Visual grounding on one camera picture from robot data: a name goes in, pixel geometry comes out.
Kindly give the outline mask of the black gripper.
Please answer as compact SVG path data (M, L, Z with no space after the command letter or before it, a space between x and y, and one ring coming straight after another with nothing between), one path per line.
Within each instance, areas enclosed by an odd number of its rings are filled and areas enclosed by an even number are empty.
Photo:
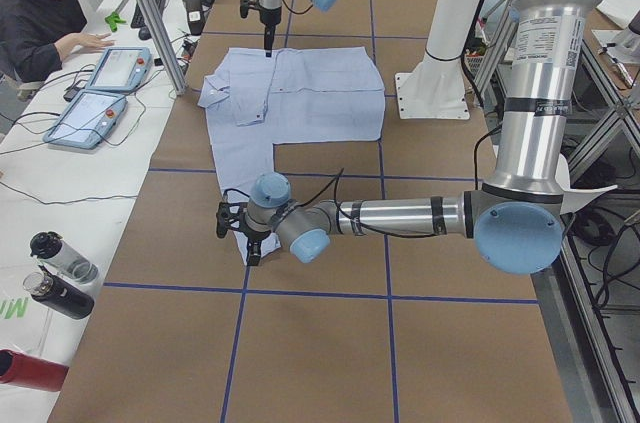
M271 230L255 229L249 225L247 203L232 203L224 197L216 211L216 236L224 238L229 231L242 234L247 238L246 264L259 266L262 259L261 244L271 235Z
M282 0L240 0L240 17L246 19L250 10L260 15L260 21L265 25L264 51L266 57L271 57L276 34L276 26L282 19Z

